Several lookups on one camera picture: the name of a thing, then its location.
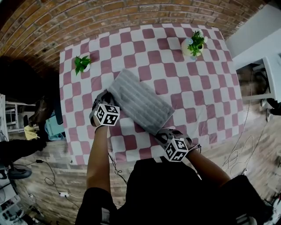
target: floor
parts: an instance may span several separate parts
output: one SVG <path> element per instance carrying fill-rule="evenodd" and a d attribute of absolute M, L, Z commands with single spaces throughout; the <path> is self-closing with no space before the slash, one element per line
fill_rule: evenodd
<path fill-rule="evenodd" d="M 244 75 L 246 73 L 249 75 L 250 72 L 246 70 L 246 72 L 239 73 L 239 78 L 244 79 L 246 77 Z M 253 82 L 252 89 L 255 91 L 258 84 L 255 79 Z M 247 82 L 245 80 L 241 82 L 243 93 L 249 92 L 250 88 L 249 79 Z M 223 143 L 202 149 L 202 154 L 221 166 L 231 177 L 241 173 L 247 166 L 247 176 L 252 185 L 262 198 L 270 200 L 275 193 L 274 190 L 277 192 L 281 190 L 278 175 L 281 175 L 281 171 L 277 167 L 280 162 L 277 151 L 281 149 L 281 117 L 274 116 L 267 123 L 265 111 L 260 111 L 259 108 L 259 101 L 251 102 L 250 107 L 249 102 L 244 102 L 244 118 L 247 117 L 245 131 L 235 148 L 237 151 L 231 156 L 230 153 L 235 147 L 239 135 L 227 139 Z M 68 192 L 77 197 L 83 196 L 86 190 L 86 166 L 70 164 L 65 141 L 50 142 L 42 152 L 20 159 L 18 162 L 29 164 L 36 159 L 44 160 L 52 167 L 56 176 L 56 186 L 60 192 Z M 134 163 L 123 163 L 118 164 L 117 168 L 122 170 L 122 175 L 128 180 L 133 166 Z M 56 221 L 59 221 L 58 224 L 74 224 L 78 208 L 67 199 L 60 197 L 54 186 L 48 186 L 45 183 L 45 177 L 54 179 L 48 165 L 36 163 L 32 164 L 31 168 L 33 171 L 31 177 L 16 182 L 24 206 L 29 207 L 36 204 L 35 206 L 52 224 L 57 224 Z M 122 206 L 125 203 L 126 185 L 120 177 L 114 174 L 113 167 L 111 167 L 110 178 L 113 201 L 116 205 Z M 33 194 L 35 198 L 29 198 L 27 193 Z M 82 199 L 73 196 L 68 199 L 78 206 L 82 202 Z"/>

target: white vase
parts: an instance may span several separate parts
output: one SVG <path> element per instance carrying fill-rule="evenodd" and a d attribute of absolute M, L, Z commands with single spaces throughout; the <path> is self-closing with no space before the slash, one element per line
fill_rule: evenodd
<path fill-rule="evenodd" d="M 90 69 L 90 65 L 88 64 L 88 65 L 86 66 L 86 68 L 83 70 L 83 72 L 87 72 L 89 69 Z"/>
<path fill-rule="evenodd" d="M 181 50 L 184 55 L 187 56 L 193 56 L 192 52 L 188 49 L 189 44 L 187 43 L 186 39 L 181 43 Z M 203 52 L 204 45 L 202 45 L 202 48 L 199 50 L 200 52 L 197 53 L 196 56 L 200 56 Z"/>

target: pink and white tablecloth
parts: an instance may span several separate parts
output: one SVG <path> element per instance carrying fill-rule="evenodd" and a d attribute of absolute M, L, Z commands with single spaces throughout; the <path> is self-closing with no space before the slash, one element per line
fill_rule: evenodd
<path fill-rule="evenodd" d="M 202 56 L 184 56 L 180 43 L 202 29 Z M 75 75 L 76 56 L 90 55 L 90 70 Z M 96 96 L 122 68 L 131 70 L 167 101 L 175 113 L 165 127 L 180 130 L 202 146 L 243 131 L 240 86 L 230 52 L 217 28 L 157 24 L 124 28 L 85 39 L 60 54 L 60 93 L 68 151 L 74 164 L 87 164 L 94 141 L 89 114 Z M 117 162 L 164 155 L 155 139 L 124 113 L 108 137 Z"/>

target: potted plant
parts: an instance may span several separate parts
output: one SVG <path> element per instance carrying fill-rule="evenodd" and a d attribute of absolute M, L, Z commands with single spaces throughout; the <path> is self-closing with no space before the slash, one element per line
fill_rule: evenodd
<path fill-rule="evenodd" d="M 208 37 L 204 37 L 203 32 L 201 30 L 197 30 L 193 32 L 191 38 L 187 38 L 181 43 L 181 50 L 183 54 L 195 58 L 201 55 L 204 48 L 203 44 L 206 43 L 207 40 Z"/>
<path fill-rule="evenodd" d="M 76 72 L 76 76 L 77 74 L 80 72 L 86 72 L 90 69 L 90 63 L 91 63 L 91 59 L 87 58 L 88 56 L 84 56 L 83 58 L 79 58 L 78 56 L 76 56 L 75 58 L 75 72 Z"/>

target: sneaker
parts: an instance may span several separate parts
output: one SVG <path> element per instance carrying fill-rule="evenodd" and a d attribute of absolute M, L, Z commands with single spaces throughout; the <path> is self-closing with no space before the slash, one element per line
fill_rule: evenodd
<path fill-rule="evenodd" d="M 266 104 L 267 104 L 266 98 L 262 99 L 262 100 L 260 101 L 260 108 L 259 108 L 259 110 L 260 110 L 260 111 L 263 111 L 263 108 L 265 107 Z"/>
<path fill-rule="evenodd" d="M 271 112 L 270 109 L 267 109 L 267 122 L 270 120 Z"/>

